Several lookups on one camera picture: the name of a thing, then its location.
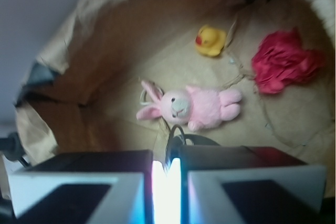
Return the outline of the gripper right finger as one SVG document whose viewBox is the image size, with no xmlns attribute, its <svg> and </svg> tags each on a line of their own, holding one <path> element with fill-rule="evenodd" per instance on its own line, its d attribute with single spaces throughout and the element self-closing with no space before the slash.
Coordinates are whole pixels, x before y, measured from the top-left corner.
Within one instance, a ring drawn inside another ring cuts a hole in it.
<svg viewBox="0 0 336 224">
<path fill-rule="evenodd" d="M 319 223 L 327 170 L 273 147 L 184 146 L 181 223 Z"/>
</svg>

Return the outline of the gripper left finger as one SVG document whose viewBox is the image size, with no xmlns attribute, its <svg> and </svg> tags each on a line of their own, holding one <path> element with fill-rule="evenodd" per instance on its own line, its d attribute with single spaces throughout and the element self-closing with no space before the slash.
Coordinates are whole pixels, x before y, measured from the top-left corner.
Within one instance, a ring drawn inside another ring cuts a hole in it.
<svg viewBox="0 0 336 224">
<path fill-rule="evenodd" d="M 152 223 L 149 150 L 57 155 L 9 177 L 15 223 Z"/>
</svg>

